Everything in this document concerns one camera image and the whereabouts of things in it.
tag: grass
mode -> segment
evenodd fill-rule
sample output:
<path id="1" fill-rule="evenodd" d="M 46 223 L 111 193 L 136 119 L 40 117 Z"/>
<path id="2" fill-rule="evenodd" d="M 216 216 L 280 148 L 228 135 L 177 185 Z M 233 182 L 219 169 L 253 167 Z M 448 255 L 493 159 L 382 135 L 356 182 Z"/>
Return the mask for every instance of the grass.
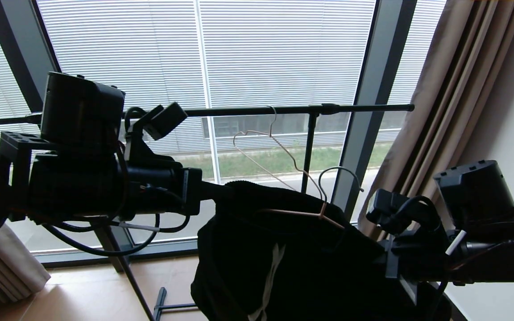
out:
<path id="1" fill-rule="evenodd" d="M 369 167 L 377 167 L 382 164 L 391 142 L 377 143 L 369 161 Z M 290 148 L 291 154 L 296 159 L 299 168 L 304 163 L 304 148 Z M 311 157 L 311 171 L 320 171 L 331 166 L 337 166 L 340 161 L 341 148 L 313 148 Z M 259 152 L 247 152 L 261 166 L 272 173 L 294 173 L 291 158 L 281 148 L 271 148 Z M 212 178 L 213 165 L 210 155 L 176 156 L 176 161 L 184 167 L 196 167 L 203 170 L 203 177 Z M 255 165 L 240 152 L 228 152 L 218 155 L 220 161 L 220 173 L 222 177 L 240 177 L 265 174 L 264 170 Z"/>

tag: white drawstring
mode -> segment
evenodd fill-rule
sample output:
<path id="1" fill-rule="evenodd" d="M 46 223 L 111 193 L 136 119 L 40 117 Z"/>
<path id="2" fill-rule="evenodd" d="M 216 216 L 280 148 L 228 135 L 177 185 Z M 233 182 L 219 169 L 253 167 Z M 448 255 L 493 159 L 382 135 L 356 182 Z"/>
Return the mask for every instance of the white drawstring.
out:
<path id="1" fill-rule="evenodd" d="M 263 317 L 261 321 L 267 321 L 267 313 L 265 309 L 269 304 L 269 298 L 271 297 L 271 290 L 273 290 L 273 278 L 275 278 L 275 272 L 281 263 L 281 259 L 283 259 L 283 254 L 285 253 L 285 246 L 283 245 L 279 249 L 279 244 L 275 244 L 273 246 L 273 259 L 271 260 L 271 270 L 269 270 L 269 274 L 267 274 L 267 278 L 265 280 L 265 289 L 263 289 L 263 303 L 257 311 L 249 314 L 247 317 L 249 321 L 256 321 L 261 312 L 263 312 Z"/>

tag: curtain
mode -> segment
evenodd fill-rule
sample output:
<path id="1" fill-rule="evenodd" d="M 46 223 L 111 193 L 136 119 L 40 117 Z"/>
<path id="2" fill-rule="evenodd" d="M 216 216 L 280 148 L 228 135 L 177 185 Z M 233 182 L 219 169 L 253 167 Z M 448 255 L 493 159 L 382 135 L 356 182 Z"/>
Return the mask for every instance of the curtain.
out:
<path id="1" fill-rule="evenodd" d="M 432 176 L 457 164 L 479 116 L 487 112 L 485 102 L 513 35 L 514 1 L 446 3 L 412 97 L 415 110 L 406 117 L 363 205 L 359 228 L 365 235 L 381 236 L 365 217 L 376 189 L 424 195 L 439 205 Z"/>
<path id="2" fill-rule="evenodd" d="M 41 291 L 47 270 L 4 224 L 0 228 L 0 301 L 15 302 Z"/>

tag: black clothes rack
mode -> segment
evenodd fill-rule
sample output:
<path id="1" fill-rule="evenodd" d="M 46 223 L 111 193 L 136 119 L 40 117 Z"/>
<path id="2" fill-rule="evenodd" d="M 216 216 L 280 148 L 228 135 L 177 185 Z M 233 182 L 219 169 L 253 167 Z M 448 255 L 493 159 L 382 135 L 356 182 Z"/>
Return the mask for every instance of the black clothes rack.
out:
<path id="1" fill-rule="evenodd" d="M 208 116 L 249 116 L 249 115 L 273 115 L 275 112 L 279 115 L 283 114 L 308 114 L 308 129 L 307 129 L 307 144 L 305 147 L 304 164 L 303 170 L 308 173 L 311 166 L 312 157 L 312 145 L 314 141 L 316 119 L 320 115 L 332 115 L 338 112 L 368 112 L 368 111 L 412 111 L 414 110 L 413 104 L 384 104 L 384 105 L 338 105 L 338 104 L 314 104 L 310 106 L 298 106 L 298 107 L 284 107 L 275 106 L 275 111 L 270 107 L 257 107 L 257 108 L 200 108 L 200 109 L 188 109 L 185 110 L 190 117 L 208 117 Z M 18 124 L 18 123 L 30 123 L 40 124 L 41 113 L 31 114 L 24 117 L 15 118 L 0 118 L 1 124 Z M 307 190 L 308 179 L 306 175 L 303 175 L 301 191 L 305 193 Z M 112 235 L 112 230 L 109 226 L 103 228 L 108 240 L 112 244 L 114 250 L 119 251 L 120 246 L 116 242 L 116 238 Z M 122 270 L 126 274 L 142 308 L 144 309 L 149 321 L 160 321 L 162 313 L 170 309 L 187 309 L 195 308 L 195 303 L 186 303 L 181 305 L 164 305 L 164 301 L 168 294 L 167 290 L 162 287 L 158 294 L 153 312 L 149 309 L 148 304 L 145 301 L 144 295 L 142 294 L 140 287 L 130 269 L 130 264 L 126 257 L 121 256 L 117 258 L 118 262 L 122 266 Z"/>

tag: hanger hook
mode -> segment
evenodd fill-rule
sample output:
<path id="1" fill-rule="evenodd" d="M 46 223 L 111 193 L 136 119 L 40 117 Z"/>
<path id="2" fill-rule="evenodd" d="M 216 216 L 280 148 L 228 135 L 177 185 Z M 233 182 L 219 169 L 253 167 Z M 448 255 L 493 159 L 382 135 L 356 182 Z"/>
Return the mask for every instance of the hanger hook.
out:
<path id="1" fill-rule="evenodd" d="M 275 118 L 273 119 L 273 122 L 271 122 L 271 124 L 269 125 L 269 137 L 271 137 L 273 136 L 273 124 L 277 122 L 277 109 L 275 109 L 270 104 L 268 104 L 267 107 L 273 109 L 273 112 L 275 113 Z"/>
<path id="2" fill-rule="evenodd" d="M 358 179 L 358 176 L 356 176 L 356 174 L 355 174 L 353 171 L 351 171 L 351 170 L 347 169 L 346 167 L 342 167 L 342 166 L 333 166 L 333 167 L 329 167 L 329 168 L 327 168 L 326 170 L 322 171 L 322 172 L 320 173 L 320 175 L 319 175 L 319 187 L 320 187 L 320 190 L 321 190 L 321 191 L 323 192 L 323 194 L 324 194 L 324 201 L 325 201 L 325 202 L 327 202 L 327 201 L 328 201 L 328 196 L 327 196 L 327 193 L 326 193 L 326 192 L 324 191 L 324 189 L 323 189 L 323 186 L 322 186 L 321 180 L 322 180 L 322 177 L 323 177 L 324 173 L 326 173 L 327 171 L 330 171 L 330 170 L 336 170 L 336 169 L 338 169 L 338 170 L 345 170 L 345 171 L 347 171 L 347 172 L 351 173 L 351 175 L 354 177 L 354 181 L 356 182 L 356 185 L 358 185 L 358 189 L 359 189 L 361 192 L 363 192 L 363 191 L 364 191 L 364 189 L 361 187 L 361 181 Z"/>

